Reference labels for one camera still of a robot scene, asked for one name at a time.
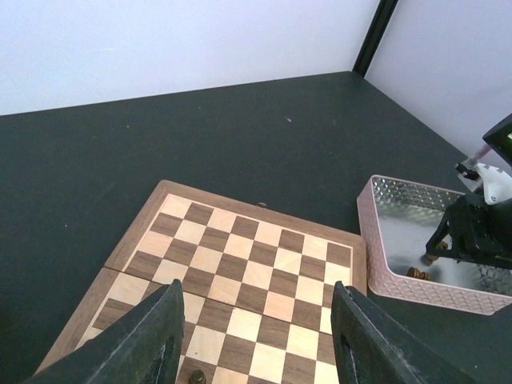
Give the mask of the dark chess piece thirteenth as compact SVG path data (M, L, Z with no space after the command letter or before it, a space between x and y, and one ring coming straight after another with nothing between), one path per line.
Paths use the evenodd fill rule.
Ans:
M189 384L207 384L206 374L202 370L194 370L189 376Z

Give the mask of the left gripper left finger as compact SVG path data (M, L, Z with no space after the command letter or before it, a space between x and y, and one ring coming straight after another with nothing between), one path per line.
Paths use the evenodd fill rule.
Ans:
M185 329L182 283L158 288L97 337L26 383L174 383Z

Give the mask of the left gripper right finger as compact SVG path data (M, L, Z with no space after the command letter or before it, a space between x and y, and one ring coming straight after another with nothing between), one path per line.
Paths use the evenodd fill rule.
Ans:
M342 282L334 285L331 328L340 383L476 383Z

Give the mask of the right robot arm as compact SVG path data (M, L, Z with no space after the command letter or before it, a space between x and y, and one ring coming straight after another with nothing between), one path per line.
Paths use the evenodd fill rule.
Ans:
M450 258L511 268L511 175L482 162L493 151L507 165L511 164L511 116L501 120L482 139L485 145L477 153L455 165L469 192L445 209L426 243L422 263L427 266L439 258Z

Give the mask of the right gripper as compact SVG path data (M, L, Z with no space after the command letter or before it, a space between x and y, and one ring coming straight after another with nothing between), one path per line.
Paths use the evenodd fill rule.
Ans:
M450 234L453 209L447 208L438 227L426 243L426 256L451 258L502 269L511 268L511 199L494 205L479 194L466 194L453 205L456 243L460 252L442 246Z

